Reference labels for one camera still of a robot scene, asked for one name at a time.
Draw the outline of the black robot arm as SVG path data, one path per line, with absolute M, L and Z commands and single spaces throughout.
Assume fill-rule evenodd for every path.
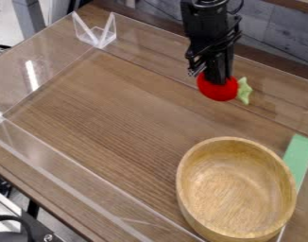
M 203 75 L 212 84 L 225 85 L 232 75 L 235 44 L 241 38 L 237 9 L 228 9 L 229 0 L 180 0 L 180 13 L 189 46 L 185 51 L 188 75 Z

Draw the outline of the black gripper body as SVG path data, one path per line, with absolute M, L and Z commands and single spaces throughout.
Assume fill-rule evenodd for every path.
M 209 61 L 216 77 L 216 57 L 233 45 L 241 37 L 240 22 L 243 18 L 235 14 L 187 13 L 183 16 L 184 33 L 189 40 L 185 51 L 188 73 L 196 77 Z

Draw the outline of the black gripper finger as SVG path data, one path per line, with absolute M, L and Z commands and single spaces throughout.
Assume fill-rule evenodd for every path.
M 217 71 L 216 71 L 215 80 L 219 85 L 225 85 L 225 82 L 231 77 L 232 63 L 233 63 L 233 49 L 228 48 L 216 57 Z
M 215 72 L 213 72 L 213 66 L 211 65 L 211 62 L 208 61 L 204 64 L 205 68 L 203 70 L 204 73 L 204 79 L 209 81 L 211 83 L 215 82 Z

